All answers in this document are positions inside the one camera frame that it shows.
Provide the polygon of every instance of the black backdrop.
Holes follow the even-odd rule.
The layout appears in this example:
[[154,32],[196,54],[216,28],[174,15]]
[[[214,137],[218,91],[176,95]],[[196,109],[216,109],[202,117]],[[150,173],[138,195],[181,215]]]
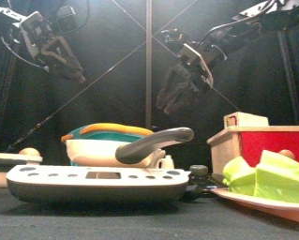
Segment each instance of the black backdrop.
[[[222,130],[224,115],[237,110],[214,91],[181,113],[166,115],[156,108],[168,69],[177,63],[162,45],[160,32],[178,28],[200,40],[214,26],[229,23],[240,11],[263,1],[152,2],[150,121],[158,129],[189,127],[196,132],[192,142],[168,147],[176,166],[185,169],[192,164],[210,166],[208,139]],[[46,164],[66,165],[70,160],[61,137],[71,130],[104,122],[146,126],[148,1],[90,0],[90,8],[89,1],[14,0],[11,3],[21,14],[39,10],[46,18],[54,16],[61,6],[70,5],[79,24],[85,25],[65,35],[85,68],[87,81],[83,84],[57,79],[42,69],[15,60],[0,41],[0,152],[53,115],[11,152],[35,147]],[[6,7],[7,1],[0,1],[0,6]],[[30,59],[23,44],[19,53]],[[291,74],[287,72],[288,57]],[[229,56],[213,74],[216,88],[242,112],[265,115],[272,125],[299,125],[299,26],[287,34],[271,32],[264,35]]]

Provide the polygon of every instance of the gray handle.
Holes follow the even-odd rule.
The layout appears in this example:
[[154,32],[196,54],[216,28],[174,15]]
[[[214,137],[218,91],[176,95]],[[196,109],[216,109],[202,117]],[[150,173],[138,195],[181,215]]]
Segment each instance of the gray handle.
[[192,141],[194,132],[188,127],[172,128],[149,135],[144,139],[120,146],[116,158],[126,164],[141,162],[157,149]]

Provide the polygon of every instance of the kettle base control panel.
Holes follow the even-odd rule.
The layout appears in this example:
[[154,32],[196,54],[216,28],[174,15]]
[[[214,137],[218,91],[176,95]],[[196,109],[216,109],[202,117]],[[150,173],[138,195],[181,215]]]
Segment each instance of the kettle base control panel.
[[13,196],[30,203],[160,203],[177,201],[190,172],[74,166],[15,166],[7,174]]

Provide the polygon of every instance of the toy food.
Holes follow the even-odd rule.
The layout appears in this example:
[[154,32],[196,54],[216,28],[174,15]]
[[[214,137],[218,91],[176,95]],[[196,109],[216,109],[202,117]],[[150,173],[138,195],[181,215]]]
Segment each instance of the toy food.
[[254,196],[299,203],[299,162],[281,154],[264,151],[256,167]]
[[283,154],[265,150],[256,168],[237,157],[228,163],[224,175],[236,193],[299,203],[299,162]]
[[237,157],[228,163],[224,175],[225,184],[229,185],[232,192],[254,195],[256,169],[242,157]]

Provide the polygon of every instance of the red box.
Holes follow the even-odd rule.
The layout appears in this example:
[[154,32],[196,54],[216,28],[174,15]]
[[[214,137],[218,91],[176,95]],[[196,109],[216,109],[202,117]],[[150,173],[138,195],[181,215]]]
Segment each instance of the red box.
[[228,162],[240,156],[254,167],[264,150],[280,152],[288,149],[299,162],[299,126],[229,127],[208,143],[212,147],[214,173],[224,173]]

